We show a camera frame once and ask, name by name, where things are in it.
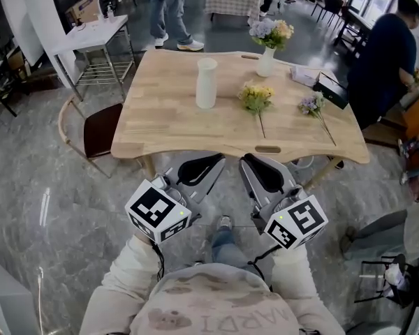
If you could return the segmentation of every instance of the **metal shelf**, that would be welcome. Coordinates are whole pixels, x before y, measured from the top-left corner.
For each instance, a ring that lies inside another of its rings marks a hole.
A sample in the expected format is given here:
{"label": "metal shelf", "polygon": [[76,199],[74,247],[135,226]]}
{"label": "metal shelf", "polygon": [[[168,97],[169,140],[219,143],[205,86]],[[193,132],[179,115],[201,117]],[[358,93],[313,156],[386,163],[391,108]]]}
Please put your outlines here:
{"label": "metal shelf", "polygon": [[[113,62],[113,67],[117,73],[119,81],[122,83],[128,70],[133,65],[133,61]],[[89,64],[81,76],[76,86],[91,86],[97,84],[115,84],[117,81],[113,77],[112,69],[108,64]]]}

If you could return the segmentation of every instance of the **dark red chair seat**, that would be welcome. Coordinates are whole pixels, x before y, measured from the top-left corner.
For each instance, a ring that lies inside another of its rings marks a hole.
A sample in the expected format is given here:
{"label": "dark red chair seat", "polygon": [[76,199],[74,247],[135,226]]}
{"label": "dark red chair seat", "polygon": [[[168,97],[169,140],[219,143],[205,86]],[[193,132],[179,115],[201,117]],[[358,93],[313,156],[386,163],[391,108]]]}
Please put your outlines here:
{"label": "dark red chair seat", "polygon": [[87,158],[110,154],[122,109],[123,105],[119,103],[85,119],[84,152]]}

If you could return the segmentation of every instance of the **table handle cutout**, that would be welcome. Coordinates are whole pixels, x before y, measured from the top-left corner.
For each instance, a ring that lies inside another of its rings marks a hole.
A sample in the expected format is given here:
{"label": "table handle cutout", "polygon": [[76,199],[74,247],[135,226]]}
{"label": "table handle cutout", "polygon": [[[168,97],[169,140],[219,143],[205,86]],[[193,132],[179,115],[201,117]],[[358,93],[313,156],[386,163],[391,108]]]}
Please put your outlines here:
{"label": "table handle cutout", "polygon": [[243,54],[241,57],[243,59],[259,59],[257,56],[249,56],[248,54]]}
{"label": "table handle cutout", "polygon": [[280,147],[267,146],[267,145],[257,145],[254,149],[258,153],[264,153],[264,154],[279,154],[281,152]]}

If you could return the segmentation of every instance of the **dark blue shirt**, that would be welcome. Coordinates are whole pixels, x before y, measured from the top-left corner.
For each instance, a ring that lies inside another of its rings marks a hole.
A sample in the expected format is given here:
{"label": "dark blue shirt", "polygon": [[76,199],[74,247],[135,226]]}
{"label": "dark blue shirt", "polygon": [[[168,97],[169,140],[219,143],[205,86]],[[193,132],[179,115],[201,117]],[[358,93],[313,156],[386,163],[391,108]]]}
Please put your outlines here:
{"label": "dark blue shirt", "polygon": [[348,74],[349,89],[363,94],[363,103],[384,115],[406,92],[399,68],[414,73],[416,40],[395,14],[380,17],[360,58]]}

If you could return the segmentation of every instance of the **sweatshirt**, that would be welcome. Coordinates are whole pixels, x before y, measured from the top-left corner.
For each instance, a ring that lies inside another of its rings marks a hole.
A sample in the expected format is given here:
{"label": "sweatshirt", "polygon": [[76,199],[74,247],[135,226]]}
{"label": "sweatshirt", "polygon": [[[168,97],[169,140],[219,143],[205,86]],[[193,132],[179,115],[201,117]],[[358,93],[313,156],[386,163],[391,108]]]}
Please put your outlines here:
{"label": "sweatshirt", "polygon": [[315,289],[304,246],[272,256],[270,292],[251,272],[212,263],[166,275],[132,237],[89,300],[80,335],[344,335]]}

